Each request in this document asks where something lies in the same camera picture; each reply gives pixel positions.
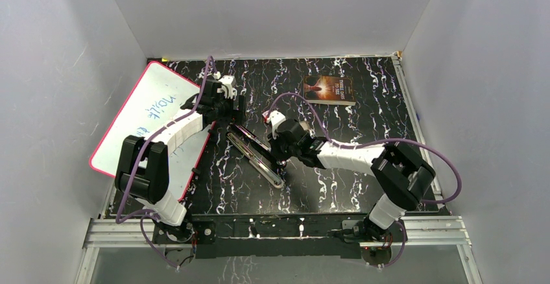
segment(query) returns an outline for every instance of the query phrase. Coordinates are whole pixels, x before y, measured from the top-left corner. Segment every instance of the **white enclosure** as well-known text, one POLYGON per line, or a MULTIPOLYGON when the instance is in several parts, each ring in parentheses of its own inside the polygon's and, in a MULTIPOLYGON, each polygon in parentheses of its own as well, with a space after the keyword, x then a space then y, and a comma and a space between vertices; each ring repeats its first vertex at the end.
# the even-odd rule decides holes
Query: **white enclosure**
POLYGON ((88 158, 145 68, 114 0, 0 0, 3 283, 71 283, 112 181, 88 158))
MULTIPOLYGON (((0 0, 3 283, 74 281, 88 222, 112 184, 88 159, 146 58, 395 51, 404 51, 427 143, 463 175, 463 192, 449 208, 464 217, 484 282, 547 283, 548 6, 550 0, 0 0)), ((435 164, 449 196, 453 178, 435 164)))

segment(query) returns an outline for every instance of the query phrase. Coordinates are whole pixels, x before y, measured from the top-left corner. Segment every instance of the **book cover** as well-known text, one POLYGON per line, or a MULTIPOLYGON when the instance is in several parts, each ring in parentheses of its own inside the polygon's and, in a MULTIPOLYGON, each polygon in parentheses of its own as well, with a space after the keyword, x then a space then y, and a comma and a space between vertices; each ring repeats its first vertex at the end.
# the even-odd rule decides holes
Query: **book cover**
POLYGON ((311 77, 304 78, 304 97, 313 104, 340 104, 353 106, 353 80, 342 77, 311 77))

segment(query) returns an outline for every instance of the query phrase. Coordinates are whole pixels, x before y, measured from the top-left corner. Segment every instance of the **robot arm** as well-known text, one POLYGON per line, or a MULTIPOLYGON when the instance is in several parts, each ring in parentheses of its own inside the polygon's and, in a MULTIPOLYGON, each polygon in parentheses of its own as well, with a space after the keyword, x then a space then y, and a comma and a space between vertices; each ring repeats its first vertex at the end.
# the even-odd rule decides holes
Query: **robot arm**
POLYGON ((385 194, 353 231, 354 237, 366 241, 380 240, 393 222, 415 210, 435 178, 433 168, 404 143, 366 148, 338 143, 351 146, 342 148, 324 137, 312 137, 307 124, 286 119, 280 112, 273 111, 266 122, 272 127, 268 140, 278 160, 295 156, 308 167, 342 168, 376 177, 385 194))
MULTIPOLYGON (((187 239, 189 229, 182 226, 187 210, 168 190, 168 157, 185 140, 214 121, 243 120, 245 100, 242 95, 237 95, 234 86, 235 79, 232 76, 221 78, 217 74, 213 80, 208 79, 201 100, 193 102, 196 95, 190 97, 173 119, 192 112, 193 106, 198 104, 196 110, 181 121, 165 123, 163 126, 166 129, 150 141, 139 164, 130 195, 159 215, 159 225, 163 226, 163 230, 168 230, 173 239, 187 239)), ((115 186, 118 190, 125 190, 138 153, 150 135, 128 136, 123 141, 115 175, 115 186)))

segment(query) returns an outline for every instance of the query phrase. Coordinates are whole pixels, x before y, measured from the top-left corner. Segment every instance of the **silver tongs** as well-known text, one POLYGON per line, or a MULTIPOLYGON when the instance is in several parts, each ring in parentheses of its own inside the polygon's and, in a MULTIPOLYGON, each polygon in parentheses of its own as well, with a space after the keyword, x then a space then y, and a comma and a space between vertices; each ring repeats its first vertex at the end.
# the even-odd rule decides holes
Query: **silver tongs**
POLYGON ((281 189, 284 186, 283 178, 280 172, 285 168, 286 162, 278 161, 272 154, 271 149, 260 138, 256 137, 251 131, 237 124, 230 125, 230 131, 226 134, 227 139, 235 148, 246 156, 248 162, 264 176, 273 187, 281 189), (254 150, 261 155, 257 155, 243 141, 246 140, 254 150))

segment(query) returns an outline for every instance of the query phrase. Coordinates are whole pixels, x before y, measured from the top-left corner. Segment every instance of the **black marble surface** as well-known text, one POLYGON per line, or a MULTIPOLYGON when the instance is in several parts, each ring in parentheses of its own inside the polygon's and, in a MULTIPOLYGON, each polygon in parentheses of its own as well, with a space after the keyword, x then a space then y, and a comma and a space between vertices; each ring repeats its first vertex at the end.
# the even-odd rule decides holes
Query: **black marble surface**
MULTIPOLYGON (((197 83, 204 67, 202 61, 164 64, 197 83)), ((262 112, 279 94, 301 92, 306 75, 353 78, 355 106, 314 105, 333 139, 359 143, 388 137, 415 139, 389 57, 219 60, 216 67, 222 75, 235 76, 238 92, 246 95, 245 126, 266 142, 269 131, 262 112)), ((305 104, 285 98, 277 109, 287 118, 309 122, 321 134, 305 104)), ((227 142, 225 127, 215 131, 197 167, 200 176, 185 197, 192 213, 368 212, 383 194, 374 178, 341 169, 310 169, 296 159, 287 165, 285 187, 275 189, 227 142)))

